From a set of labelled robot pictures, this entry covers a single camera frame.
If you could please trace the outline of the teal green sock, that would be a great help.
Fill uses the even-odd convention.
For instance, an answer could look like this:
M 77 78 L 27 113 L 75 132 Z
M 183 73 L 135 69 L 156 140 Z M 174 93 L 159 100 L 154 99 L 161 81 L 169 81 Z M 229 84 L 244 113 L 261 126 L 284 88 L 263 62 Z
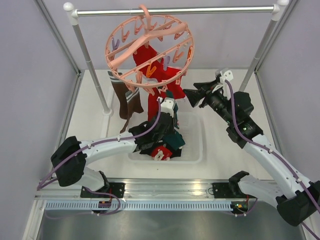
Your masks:
M 183 139 L 183 136 L 174 131 L 173 133 L 167 134 L 162 138 L 163 142 L 169 145 L 173 150 L 181 149 L 186 143 Z

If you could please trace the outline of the red santa sock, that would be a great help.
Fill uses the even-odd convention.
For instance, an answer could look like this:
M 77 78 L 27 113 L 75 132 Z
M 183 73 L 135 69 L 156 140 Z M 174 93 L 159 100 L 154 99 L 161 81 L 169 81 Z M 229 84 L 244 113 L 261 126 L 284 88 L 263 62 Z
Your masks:
M 159 146 L 156 147 L 150 155 L 154 161 L 169 161 L 172 154 L 173 153 L 168 148 Z
M 155 93 L 154 95 L 149 94 L 147 100 L 147 120 L 151 121 L 154 117 L 157 116 L 159 105 L 158 105 L 158 97 L 160 95 Z

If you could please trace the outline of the black sock white stripes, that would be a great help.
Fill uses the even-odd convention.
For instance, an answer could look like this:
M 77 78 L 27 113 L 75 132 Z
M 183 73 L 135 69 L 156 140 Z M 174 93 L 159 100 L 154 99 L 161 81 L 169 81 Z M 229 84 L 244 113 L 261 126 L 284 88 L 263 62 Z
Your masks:
M 182 155 L 182 149 L 181 148 L 178 148 L 176 150 L 172 150 L 171 152 L 172 152 L 171 158 L 181 157 L 181 155 Z

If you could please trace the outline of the pink round clip hanger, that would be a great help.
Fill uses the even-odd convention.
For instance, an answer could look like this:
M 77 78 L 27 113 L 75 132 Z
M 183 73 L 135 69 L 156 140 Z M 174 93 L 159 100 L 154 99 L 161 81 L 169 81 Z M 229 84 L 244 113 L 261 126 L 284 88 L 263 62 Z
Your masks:
M 143 4 L 139 8 L 142 15 L 122 22 L 106 42 L 110 75 L 129 90 L 141 88 L 153 96 L 171 92 L 182 99 L 181 80 L 195 51 L 189 26 L 172 15 L 151 15 Z

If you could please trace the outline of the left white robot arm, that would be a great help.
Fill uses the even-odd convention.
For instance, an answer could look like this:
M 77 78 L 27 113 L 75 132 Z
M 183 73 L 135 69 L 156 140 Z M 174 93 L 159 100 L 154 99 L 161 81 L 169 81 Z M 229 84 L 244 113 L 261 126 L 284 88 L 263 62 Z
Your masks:
M 152 148 L 173 132 L 174 122 L 173 115 L 159 112 L 151 121 L 131 127 L 118 136 L 89 141 L 68 137 L 50 158 L 59 185 L 77 184 L 85 175 L 85 167 L 97 160 Z

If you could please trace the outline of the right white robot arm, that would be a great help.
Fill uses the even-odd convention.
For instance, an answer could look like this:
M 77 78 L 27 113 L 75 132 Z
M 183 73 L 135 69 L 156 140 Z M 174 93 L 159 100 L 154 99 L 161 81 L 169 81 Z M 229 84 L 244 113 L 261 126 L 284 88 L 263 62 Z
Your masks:
M 247 92 L 232 91 L 227 98 L 216 80 L 195 83 L 194 87 L 184 89 L 191 106 L 211 107 L 228 124 L 229 138 L 254 157 L 276 183 L 266 183 L 240 171 L 229 178 L 231 196 L 253 196 L 274 207 L 291 226 L 302 224 L 320 210 L 319 181 L 312 182 L 274 149 L 263 130 L 250 117 L 254 106 Z

